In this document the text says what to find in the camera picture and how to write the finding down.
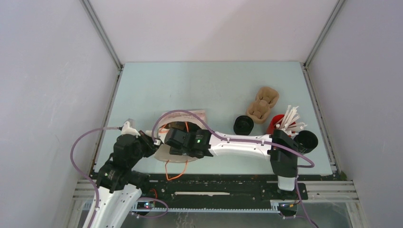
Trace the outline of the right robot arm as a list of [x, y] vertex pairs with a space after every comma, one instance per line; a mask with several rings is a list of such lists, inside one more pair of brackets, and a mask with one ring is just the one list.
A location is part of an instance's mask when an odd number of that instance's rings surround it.
[[163, 137], [163, 143], [170, 147], [170, 153], [174, 155], [188, 155], [197, 159], [222, 155], [265, 159], [270, 161], [272, 170], [278, 177], [277, 194], [288, 199], [296, 191], [297, 145], [280, 130], [275, 130], [273, 134], [244, 136], [211, 133], [204, 129], [186, 132], [172, 128]]

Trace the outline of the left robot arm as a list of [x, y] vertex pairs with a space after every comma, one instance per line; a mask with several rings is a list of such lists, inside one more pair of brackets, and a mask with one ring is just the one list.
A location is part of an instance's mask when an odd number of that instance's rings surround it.
[[86, 228], [119, 228], [139, 198], [150, 192], [150, 176], [133, 167], [159, 149], [143, 131], [117, 137], [113, 152], [100, 168], [93, 204], [84, 222]]

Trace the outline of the paper bag orange handles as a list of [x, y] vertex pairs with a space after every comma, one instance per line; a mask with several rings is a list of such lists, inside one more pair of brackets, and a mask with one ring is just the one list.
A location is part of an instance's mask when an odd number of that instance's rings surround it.
[[[207, 122], [205, 110], [190, 110], [188, 113], [164, 113], [162, 115], [153, 132], [156, 139], [162, 141], [154, 157], [165, 163], [165, 177], [168, 181], [184, 175], [188, 164], [198, 160], [198, 158], [190, 156], [188, 143], [193, 133], [206, 128], [202, 122]], [[185, 166], [181, 173], [171, 177], [167, 169], [169, 163], [184, 163]]]

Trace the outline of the brown pulp cup carrier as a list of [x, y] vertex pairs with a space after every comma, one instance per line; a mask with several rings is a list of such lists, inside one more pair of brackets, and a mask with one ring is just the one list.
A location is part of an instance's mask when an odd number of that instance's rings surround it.
[[263, 124], [269, 117], [271, 109], [276, 105], [278, 99], [278, 91], [268, 86], [261, 87], [256, 94], [255, 101], [249, 104], [246, 115], [255, 124]]

